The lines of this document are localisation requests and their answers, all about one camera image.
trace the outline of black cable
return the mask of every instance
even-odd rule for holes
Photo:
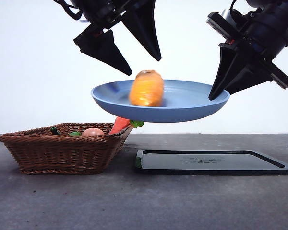
[[[64,0],[53,0],[54,2],[56,2],[57,4],[60,4],[63,9],[65,10],[65,12],[72,17],[75,20],[79,20],[82,16],[83,10],[79,8],[79,11],[77,13],[74,13],[71,11],[71,5],[67,4]]]
[[[234,14],[233,14],[233,7],[234,7],[234,4],[237,0],[233,0],[232,3],[231,3],[231,6],[230,6],[230,9],[229,9],[229,13],[230,13],[230,16],[234,19]]]
[[[53,0],[53,1],[54,1],[55,3],[61,5],[61,4],[59,3],[59,0]],[[67,4],[67,3],[66,3],[66,5],[67,5],[69,8],[77,9],[77,7],[75,7],[75,6],[73,6],[73,5],[69,5],[69,4]]]

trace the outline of black plastic tray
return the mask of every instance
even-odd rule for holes
[[[288,164],[250,150],[139,150],[142,173],[182,175],[288,175]]]

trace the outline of orange vegetable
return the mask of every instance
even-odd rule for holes
[[[132,105],[161,106],[164,82],[154,70],[143,70],[136,76],[129,94]]]
[[[115,118],[115,122],[109,134],[118,133],[128,125],[130,125],[129,119],[118,116]]]

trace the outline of brown woven basket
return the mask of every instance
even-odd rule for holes
[[[60,131],[60,136],[52,135],[51,126],[0,136],[0,141],[13,155],[22,173],[102,173],[122,149],[133,128],[128,126],[117,134],[108,135],[112,123],[63,123],[54,126]],[[105,135],[69,136],[71,132],[83,132],[92,127],[100,128]]]

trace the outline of blurry orange object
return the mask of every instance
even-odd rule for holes
[[[154,70],[143,70],[136,76],[129,100],[132,105],[161,106],[164,82],[161,75]]]

